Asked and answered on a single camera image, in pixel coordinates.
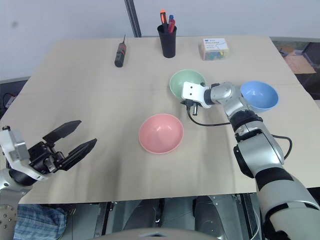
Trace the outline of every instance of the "floor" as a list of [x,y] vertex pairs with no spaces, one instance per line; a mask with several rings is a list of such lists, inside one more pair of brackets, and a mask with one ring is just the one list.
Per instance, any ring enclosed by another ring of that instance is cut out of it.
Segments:
[[[253,194],[251,198],[252,205],[255,207],[255,211],[259,213],[258,199],[255,195]],[[195,218],[192,209],[193,199],[195,198],[194,196],[166,198],[161,227],[195,230]],[[241,225],[246,223],[240,221],[237,199],[232,194],[212,195],[210,198],[217,208],[228,240],[248,239],[247,233],[243,237]],[[140,200],[117,202],[115,208],[109,214],[106,234],[122,231],[130,214],[139,202]]]

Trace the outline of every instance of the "person's leg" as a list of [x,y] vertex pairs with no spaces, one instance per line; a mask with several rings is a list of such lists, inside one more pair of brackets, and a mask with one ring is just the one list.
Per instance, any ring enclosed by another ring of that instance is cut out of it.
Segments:
[[19,204],[14,240],[56,240],[65,231],[67,216],[60,209]]

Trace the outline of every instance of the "label on box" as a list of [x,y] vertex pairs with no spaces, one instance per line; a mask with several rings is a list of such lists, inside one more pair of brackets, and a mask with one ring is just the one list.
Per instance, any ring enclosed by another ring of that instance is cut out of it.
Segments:
[[205,38],[203,39],[204,51],[227,50],[228,45],[224,38]]

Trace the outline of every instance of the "pen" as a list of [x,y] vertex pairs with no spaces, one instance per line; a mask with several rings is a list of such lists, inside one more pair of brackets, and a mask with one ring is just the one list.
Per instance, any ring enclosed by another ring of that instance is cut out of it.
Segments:
[[166,11],[164,9],[161,9],[160,17],[161,17],[161,23],[163,26],[163,33],[166,34],[168,32],[168,23],[167,23],[167,18],[166,18]]
[[169,27],[168,27],[168,32],[172,33],[175,29],[175,24],[176,24],[176,20],[174,20],[174,16],[170,15],[169,16]]

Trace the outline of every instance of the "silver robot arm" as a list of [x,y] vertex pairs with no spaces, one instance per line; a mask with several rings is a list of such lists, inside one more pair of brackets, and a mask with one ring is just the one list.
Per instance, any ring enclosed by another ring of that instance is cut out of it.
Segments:
[[72,150],[67,157],[54,149],[55,142],[72,133],[80,120],[67,122],[27,149],[22,135],[9,126],[0,131],[0,147],[9,168],[0,170],[0,239],[12,240],[16,226],[18,203],[32,185],[46,180],[58,170],[68,171],[95,146],[90,140]]
[[222,104],[237,140],[233,151],[238,165],[242,173],[255,178],[265,236],[270,240],[319,239],[318,203],[303,184],[283,168],[280,146],[262,118],[242,97],[240,89],[230,82],[213,84],[211,88],[185,82],[182,97],[204,108]]

